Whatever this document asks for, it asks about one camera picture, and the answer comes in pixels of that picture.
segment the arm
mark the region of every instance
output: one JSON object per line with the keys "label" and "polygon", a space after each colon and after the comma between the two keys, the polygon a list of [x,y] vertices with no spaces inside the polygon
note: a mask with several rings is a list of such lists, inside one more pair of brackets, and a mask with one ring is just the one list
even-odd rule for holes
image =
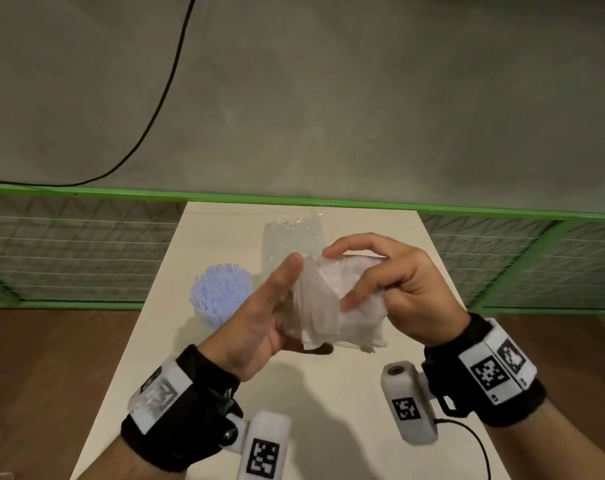
{"label": "arm", "polygon": [[[469,315],[425,251],[368,233],[343,237],[323,255],[338,258],[348,250],[371,250],[389,260],[365,271],[343,298],[343,310],[384,289],[391,323],[430,347],[450,342],[469,324]],[[513,480],[605,479],[605,453],[548,401],[520,423],[485,428]]]}
{"label": "arm", "polygon": [[[288,309],[285,301],[290,298],[291,286],[298,279],[303,266],[303,258],[297,253],[285,259],[238,311],[198,346],[200,354],[213,362],[214,367],[218,366],[216,369],[233,374],[240,381],[248,381],[277,352],[303,352],[303,345],[299,341],[285,337],[276,326],[278,315]],[[325,344],[309,352],[325,355],[331,351],[332,347]],[[194,435],[197,437],[199,432],[194,431]],[[209,437],[205,436],[202,435],[204,442],[208,442],[210,448],[214,446],[210,454],[219,451],[218,443],[214,443],[213,439],[207,441]],[[170,473],[156,468],[138,456],[122,436],[118,436],[79,480],[179,480],[185,476],[186,471]]]}

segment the person's right hand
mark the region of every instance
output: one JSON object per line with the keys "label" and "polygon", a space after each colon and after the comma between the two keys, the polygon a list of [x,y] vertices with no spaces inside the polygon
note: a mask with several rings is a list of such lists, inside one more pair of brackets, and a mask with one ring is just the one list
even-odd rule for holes
{"label": "person's right hand", "polygon": [[389,258],[367,269],[354,289],[340,302],[353,309],[371,294],[384,291],[389,320],[398,330],[426,346],[456,338],[469,324],[469,314],[458,303],[429,255],[422,249],[375,233],[341,237],[325,250],[325,258],[346,251],[371,250]]}

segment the person's left hand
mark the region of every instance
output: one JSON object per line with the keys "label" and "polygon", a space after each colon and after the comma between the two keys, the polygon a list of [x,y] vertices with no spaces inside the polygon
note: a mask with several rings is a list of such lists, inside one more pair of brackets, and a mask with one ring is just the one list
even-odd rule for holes
{"label": "person's left hand", "polygon": [[279,314],[291,312],[290,291],[303,267],[303,257],[290,254],[236,313],[198,346],[200,353],[243,382],[281,350],[330,354],[330,344],[305,351],[298,340],[287,337],[276,324]]}

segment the tabletop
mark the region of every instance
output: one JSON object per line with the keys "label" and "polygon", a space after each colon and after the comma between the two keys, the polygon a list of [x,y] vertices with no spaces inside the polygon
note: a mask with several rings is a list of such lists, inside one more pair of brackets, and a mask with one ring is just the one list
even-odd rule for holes
{"label": "tabletop", "polygon": [[[196,203],[186,206],[173,240],[132,331],[90,434],[74,468],[77,478],[117,436],[127,401],[169,355],[198,344],[211,331],[189,303],[195,276],[207,266],[231,262],[252,274],[261,266],[266,223],[318,212],[329,244],[358,232],[389,235],[426,250],[460,300],[419,215],[408,210],[340,209]],[[402,441],[380,389],[382,368],[409,360],[420,364],[423,347],[384,323],[385,348],[373,354],[337,347],[330,356],[277,354],[235,395],[245,417],[265,409],[291,416],[285,463],[288,480],[482,479],[480,447],[463,428],[444,424],[436,444],[413,447]],[[437,416],[444,416],[434,401]],[[481,437],[495,479],[508,479],[489,436],[472,415],[464,420]],[[240,456],[223,451],[191,468],[192,480],[233,479]]]}

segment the green metal frame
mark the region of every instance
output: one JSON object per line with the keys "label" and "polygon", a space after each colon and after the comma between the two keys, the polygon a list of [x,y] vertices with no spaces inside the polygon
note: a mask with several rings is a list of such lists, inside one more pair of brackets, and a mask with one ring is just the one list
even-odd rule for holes
{"label": "green metal frame", "polygon": [[[456,207],[400,202],[363,200],[316,199],[306,197],[277,197],[240,194],[193,193],[138,189],[105,189],[98,187],[31,187],[28,185],[0,184],[0,194],[58,196],[72,198],[109,198],[156,201],[197,201],[218,203],[250,203],[267,205],[303,205],[310,207],[349,207],[358,209],[416,210],[441,215],[496,217],[507,219],[544,219],[552,221],[548,229],[525,250],[499,277],[485,288],[469,305],[472,311],[482,313],[520,314],[605,314],[605,310],[488,308],[492,297],[513,283],[517,275],[534,262],[550,245],[576,226],[587,222],[605,223],[605,214],[594,212],[563,212],[553,210],[495,209],[489,207]],[[142,303],[92,303],[80,301],[22,301],[16,293],[0,282],[0,308],[53,308],[94,310],[140,310]]]}

